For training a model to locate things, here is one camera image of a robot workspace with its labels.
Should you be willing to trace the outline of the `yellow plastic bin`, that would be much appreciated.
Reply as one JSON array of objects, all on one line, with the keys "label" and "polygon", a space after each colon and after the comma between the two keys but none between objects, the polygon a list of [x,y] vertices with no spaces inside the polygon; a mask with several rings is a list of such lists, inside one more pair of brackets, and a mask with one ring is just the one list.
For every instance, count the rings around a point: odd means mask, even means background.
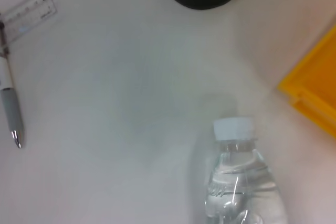
[{"label": "yellow plastic bin", "polygon": [[336,138],[336,24],[282,79],[296,110]]}]

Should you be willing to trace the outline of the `grey and clear pen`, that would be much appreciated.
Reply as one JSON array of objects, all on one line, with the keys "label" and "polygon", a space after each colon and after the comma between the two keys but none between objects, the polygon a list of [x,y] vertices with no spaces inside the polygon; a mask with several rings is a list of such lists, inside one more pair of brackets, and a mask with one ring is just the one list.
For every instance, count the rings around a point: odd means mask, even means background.
[{"label": "grey and clear pen", "polygon": [[18,148],[24,146],[24,124],[16,90],[8,63],[9,49],[5,37],[5,25],[0,20],[0,98],[4,107],[8,129]]}]

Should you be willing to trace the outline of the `clear green-labelled water bottle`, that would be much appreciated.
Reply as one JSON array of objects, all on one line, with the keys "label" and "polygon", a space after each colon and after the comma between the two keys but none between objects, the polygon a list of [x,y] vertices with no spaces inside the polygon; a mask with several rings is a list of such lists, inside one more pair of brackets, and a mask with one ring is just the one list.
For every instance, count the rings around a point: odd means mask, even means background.
[{"label": "clear green-labelled water bottle", "polygon": [[207,223],[288,224],[278,186],[256,149],[253,120],[224,118],[213,126],[219,153],[207,184]]}]

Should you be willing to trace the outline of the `transparent plastic ruler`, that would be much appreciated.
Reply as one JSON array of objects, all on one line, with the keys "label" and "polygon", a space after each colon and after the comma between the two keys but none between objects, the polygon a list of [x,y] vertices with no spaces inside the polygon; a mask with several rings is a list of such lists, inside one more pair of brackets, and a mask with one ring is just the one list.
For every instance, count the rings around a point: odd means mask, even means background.
[{"label": "transparent plastic ruler", "polygon": [[8,44],[57,13],[53,0],[23,0],[0,15]]}]

